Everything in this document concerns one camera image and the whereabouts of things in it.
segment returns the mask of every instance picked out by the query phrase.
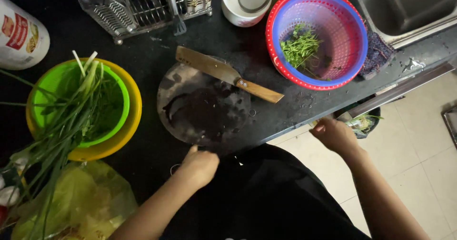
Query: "yellow bowl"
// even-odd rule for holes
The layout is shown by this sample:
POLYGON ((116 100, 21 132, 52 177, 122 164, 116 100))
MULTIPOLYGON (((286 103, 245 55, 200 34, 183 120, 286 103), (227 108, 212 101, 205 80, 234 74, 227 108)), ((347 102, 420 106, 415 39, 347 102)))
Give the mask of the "yellow bowl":
MULTIPOLYGON (((86 61, 87 59, 88 58, 81 58, 81 61, 86 61)), ((92 145, 88 148, 76 148, 68 155, 69 160, 98 160, 108 155, 112 155, 117 150, 121 149, 130 140, 130 138, 132 138, 135 131, 137 130, 138 124, 140 123, 142 109, 141 95, 137 84, 135 83, 134 79, 132 79, 132 76, 130 76, 130 74, 127 73, 127 71, 125 71, 123 68, 117 66, 112 62, 98 58, 95 60, 103 62, 104 65, 110 67, 111 70, 116 73, 124 82, 127 90, 129 91, 130 97, 129 116, 127 116, 127 120, 125 121, 124 125, 114 136, 104 142, 92 145)), ((26 107, 27 126, 33 137, 35 137, 36 130, 38 128, 31 116, 31 96, 34 90, 35 89, 33 89, 29 94, 26 107)))

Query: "plastic bottle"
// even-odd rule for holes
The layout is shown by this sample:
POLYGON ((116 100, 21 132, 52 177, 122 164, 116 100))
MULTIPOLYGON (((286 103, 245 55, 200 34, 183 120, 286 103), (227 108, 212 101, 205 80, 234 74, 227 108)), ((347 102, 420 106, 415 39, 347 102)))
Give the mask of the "plastic bottle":
POLYGON ((0 26, 0 68, 30 68, 48 53, 44 25, 9 0, 0 0, 0 26))

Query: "plastic bag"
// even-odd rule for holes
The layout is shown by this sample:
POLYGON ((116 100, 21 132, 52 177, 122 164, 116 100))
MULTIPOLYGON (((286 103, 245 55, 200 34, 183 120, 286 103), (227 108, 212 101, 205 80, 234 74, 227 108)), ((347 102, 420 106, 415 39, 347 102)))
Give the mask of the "plastic bag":
POLYGON ((105 240, 138 207, 130 184, 102 161, 71 162, 62 171, 43 234, 45 195, 22 205, 11 239, 105 240))

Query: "hand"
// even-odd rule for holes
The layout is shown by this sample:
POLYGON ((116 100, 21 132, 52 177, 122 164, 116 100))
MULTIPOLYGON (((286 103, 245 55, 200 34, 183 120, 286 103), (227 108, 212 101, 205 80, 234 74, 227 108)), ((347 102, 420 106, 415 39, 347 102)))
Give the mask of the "hand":
POLYGON ((359 146, 352 129, 341 121, 323 118, 310 132, 346 162, 367 156, 366 151, 359 146))
POLYGON ((198 146, 193 145, 173 177, 179 177, 198 190, 214 178, 218 165, 219 157, 217 154, 199 151, 198 146))

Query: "kitchen counter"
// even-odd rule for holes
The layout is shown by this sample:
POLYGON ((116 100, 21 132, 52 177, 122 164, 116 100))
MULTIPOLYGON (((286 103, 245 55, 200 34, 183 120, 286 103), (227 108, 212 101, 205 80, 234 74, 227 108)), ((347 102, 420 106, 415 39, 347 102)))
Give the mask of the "kitchen counter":
MULTIPOLYGON (((175 139, 162 126, 156 109, 158 85, 166 71, 175 63, 174 52, 182 45, 227 60, 245 79, 270 88, 285 97, 271 104, 251 97, 256 115, 231 140, 226 152, 239 152, 258 146, 299 126, 367 97, 417 71, 402 73, 401 64, 413 57, 431 68, 434 63, 457 52, 457 28, 450 28, 400 50, 392 62, 373 79, 354 79, 332 91, 313 91, 283 78, 273 67, 265 44, 264 18, 250 28, 230 24, 222 14, 221 0, 213 0, 213 15, 186 20, 187 33, 175 37, 169 26, 124 40, 114 45, 111 36, 84 13, 77 0, 11 0, 48 29, 51 37, 49 53, 35 67, 14 72, 36 82, 54 65, 79 56, 109 60, 128 71, 138 84, 143 99, 143 114, 132 139, 117 153, 104 160, 132 185, 138 202, 154 193, 169 176, 169 169, 179 163, 190 145, 175 139)), ((357 7, 357 0, 349 0, 357 7)), ((0 100, 25 102, 30 88, 0 76, 0 100)), ((2 106, 0 130, 0 161, 5 163, 15 150, 32 141, 23 107, 2 106)))

